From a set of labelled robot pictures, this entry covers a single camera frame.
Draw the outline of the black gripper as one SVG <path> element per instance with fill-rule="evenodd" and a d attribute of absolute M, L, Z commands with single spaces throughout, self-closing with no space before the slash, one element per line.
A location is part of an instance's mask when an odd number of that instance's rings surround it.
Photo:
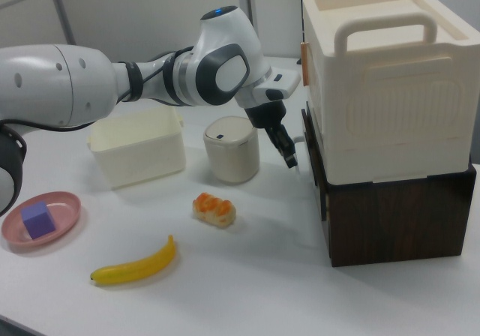
<path fill-rule="evenodd" d="M 245 110 L 247 117 L 255 128 L 266 129 L 266 133 L 282 155 L 286 165 L 293 168 L 297 165 L 295 143 L 281 124 L 287 113 L 284 102 L 281 100 L 264 103 Z"/>

